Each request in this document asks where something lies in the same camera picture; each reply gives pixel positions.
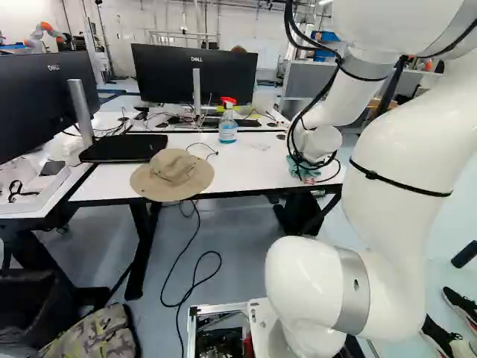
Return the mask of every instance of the camouflage bag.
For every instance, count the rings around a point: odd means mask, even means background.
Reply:
[[[122,304],[91,313],[39,352],[41,358],[134,358],[136,343]]]

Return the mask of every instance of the plastic bottle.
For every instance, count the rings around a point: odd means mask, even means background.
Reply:
[[[233,106],[237,103],[234,98],[221,97],[224,103],[224,114],[218,123],[218,141],[229,144],[237,140],[237,123],[233,120]]]

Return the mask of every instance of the shoe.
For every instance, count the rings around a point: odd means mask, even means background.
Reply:
[[[441,326],[432,321],[429,315],[426,315],[426,320],[421,328],[421,334],[424,339],[439,352],[440,358],[457,358],[454,355],[453,348],[456,343],[462,341],[462,336],[458,333],[449,333]]]
[[[465,320],[465,323],[469,327],[469,329],[477,336],[477,304],[475,301],[471,301],[469,298],[465,296],[459,295],[453,289],[449,287],[444,287],[442,289],[442,296],[444,297],[445,302],[457,314]]]

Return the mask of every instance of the dell monitor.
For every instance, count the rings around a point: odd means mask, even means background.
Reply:
[[[191,104],[192,70],[199,68],[202,104],[209,99],[220,104],[224,96],[237,104],[252,102],[258,54],[137,43],[131,47],[143,101]]]
[[[0,56],[0,164],[76,123],[67,80],[79,78],[91,116],[99,109],[86,51]]]

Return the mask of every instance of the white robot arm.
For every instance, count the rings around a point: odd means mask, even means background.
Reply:
[[[31,33],[30,38],[24,41],[24,44],[27,47],[33,49],[31,52],[32,54],[43,53],[43,44],[41,42],[41,39],[43,38],[43,31],[46,31],[51,37],[55,37],[57,42],[66,41],[66,36],[62,32],[54,30],[53,27],[47,22],[40,22],[35,28],[35,31]]]
[[[350,53],[326,100],[303,117],[317,129],[300,123],[292,134],[308,160],[338,149],[339,138],[335,148],[316,141],[322,128],[353,122],[382,85],[354,77],[377,79],[401,54],[449,61],[435,88],[380,116],[353,151],[342,207],[370,250],[287,236],[268,252],[268,298],[302,358],[332,357],[345,333],[399,341],[422,327],[424,244],[477,149],[477,0],[335,0],[333,18]]]

